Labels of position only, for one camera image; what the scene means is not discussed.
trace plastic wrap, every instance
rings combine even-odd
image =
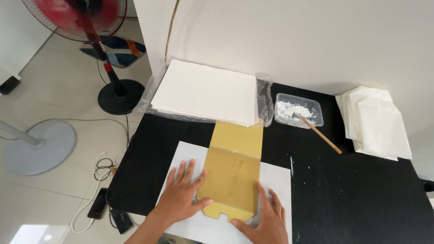
[[[177,59],[185,62],[207,65],[204,63],[194,62],[190,60],[179,59],[179,58]],[[152,76],[149,78],[148,83],[146,84],[145,91],[143,92],[139,103],[134,108],[134,112],[148,113],[160,117],[176,119],[181,121],[215,123],[216,121],[213,119],[159,112],[158,110],[152,108],[151,101],[154,98],[158,86],[160,85],[160,82],[162,81],[169,65],[159,69],[156,73],[152,74]],[[216,67],[216,66],[210,66],[210,67],[224,69],[222,67]],[[270,91],[270,87],[273,84],[273,80],[268,74],[265,73],[256,73],[254,75],[256,76],[256,83],[257,83],[256,95],[257,95],[257,102],[258,102],[258,116],[259,119],[264,120],[263,126],[267,127],[271,124],[274,116],[273,100],[271,98],[271,91]]]

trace black phone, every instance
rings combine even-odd
[[[123,234],[133,226],[133,223],[131,222],[127,212],[112,209],[110,210],[110,213],[112,214],[119,233]]]
[[[101,219],[102,214],[107,207],[107,188],[101,188],[96,196],[95,201],[92,204],[92,207],[87,214],[88,218]]]

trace black tablecloth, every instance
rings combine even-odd
[[[264,128],[261,161],[291,168],[293,243],[434,244],[434,211],[410,160],[355,153],[334,96],[273,84],[277,93],[318,101],[318,129],[273,121]],[[111,207],[147,215],[155,206],[179,141],[209,147],[214,124],[145,114],[108,189]]]

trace red fan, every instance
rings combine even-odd
[[[23,3],[48,29],[74,41],[92,43],[110,79],[98,94],[99,106],[114,115],[131,113],[145,88],[134,80],[119,80],[101,43],[101,38],[113,35],[124,22],[126,0],[23,0]]]

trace striped mat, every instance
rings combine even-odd
[[[121,69],[129,67],[146,53],[146,47],[143,44],[119,35],[111,36],[102,43],[110,63]],[[97,58],[90,42],[83,43],[80,50],[89,56]]]

